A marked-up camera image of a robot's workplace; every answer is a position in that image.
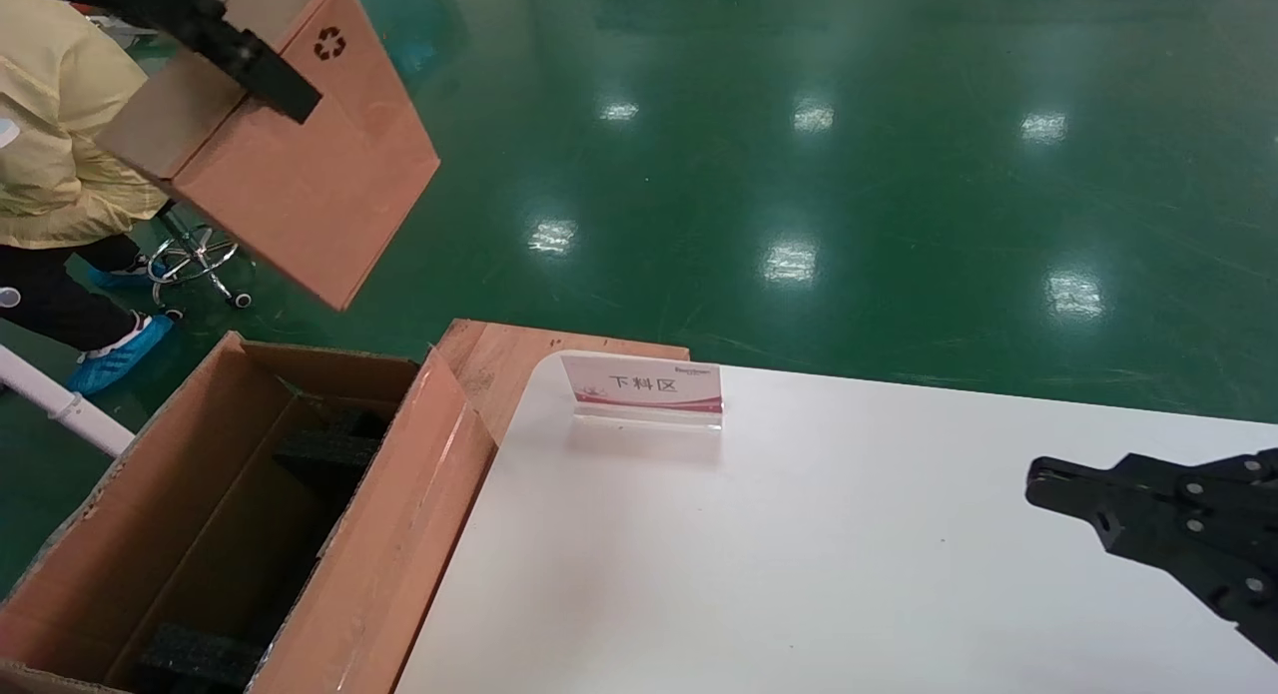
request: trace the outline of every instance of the sign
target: sign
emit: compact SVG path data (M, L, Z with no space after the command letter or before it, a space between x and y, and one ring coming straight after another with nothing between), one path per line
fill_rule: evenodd
M722 413L717 363L564 355L578 403L686 413Z

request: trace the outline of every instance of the cardboard edge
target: cardboard edge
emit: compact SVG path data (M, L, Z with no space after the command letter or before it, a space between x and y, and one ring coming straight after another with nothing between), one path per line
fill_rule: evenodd
M0 659L0 682L32 694L128 694L101 684L88 684L54 674L28 668L20 662Z

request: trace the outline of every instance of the wooden board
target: wooden board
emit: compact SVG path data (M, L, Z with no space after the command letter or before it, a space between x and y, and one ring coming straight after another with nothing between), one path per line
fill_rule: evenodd
M479 410L481 419L497 445L506 436L510 418L515 417L515 408L524 396L533 368L552 353L561 349L589 349L645 358L689 358L688 348L674 345L473 320L454 320L437 349L460 381L470 406Z

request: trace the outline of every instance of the yellow jacket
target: yellow jacket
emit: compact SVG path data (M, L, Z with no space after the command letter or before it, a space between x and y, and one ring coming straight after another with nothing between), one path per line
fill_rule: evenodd
M0 244L72 248L150 220L165 194L93 144L146 81L66 3L0 0Z

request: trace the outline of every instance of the black pants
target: black pants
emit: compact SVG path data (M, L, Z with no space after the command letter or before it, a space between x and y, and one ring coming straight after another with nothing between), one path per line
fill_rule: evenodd
M114 345L133 331L137 317L72 280L66 261L73 253L105 272L135 267L142 257L127 235L79 248L20 249L0 244L0 288L22 294L18 307L0 307L0 317L82 353Z

